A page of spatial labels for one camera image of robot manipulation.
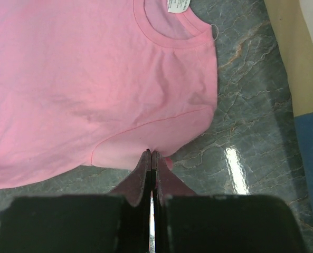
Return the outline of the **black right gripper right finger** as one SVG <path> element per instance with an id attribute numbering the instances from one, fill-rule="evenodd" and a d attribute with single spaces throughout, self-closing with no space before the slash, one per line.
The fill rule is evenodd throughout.
<path id="1" fill-rule="evenodd" d="M 151 155 L 157 252 L 307 252 L 288 205 L 268 195 L 199 195 Z"/>

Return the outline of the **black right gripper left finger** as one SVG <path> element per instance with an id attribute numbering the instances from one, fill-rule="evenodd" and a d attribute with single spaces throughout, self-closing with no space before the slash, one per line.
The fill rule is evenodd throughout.
<path id="1" fill-rule="evenodd" d="M 0 211 L 0 252 L 149 252 L 151 152 L 106 194 L 18 197 Z"/>

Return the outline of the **pink t shirt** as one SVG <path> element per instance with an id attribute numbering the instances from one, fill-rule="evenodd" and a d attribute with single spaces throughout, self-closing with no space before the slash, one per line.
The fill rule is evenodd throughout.
<path id="1" fill-rule="evenodd" d="M 168 157 L 212 122 L 212 26 L 188 1 L 0 1 L 0 189 Z"/>

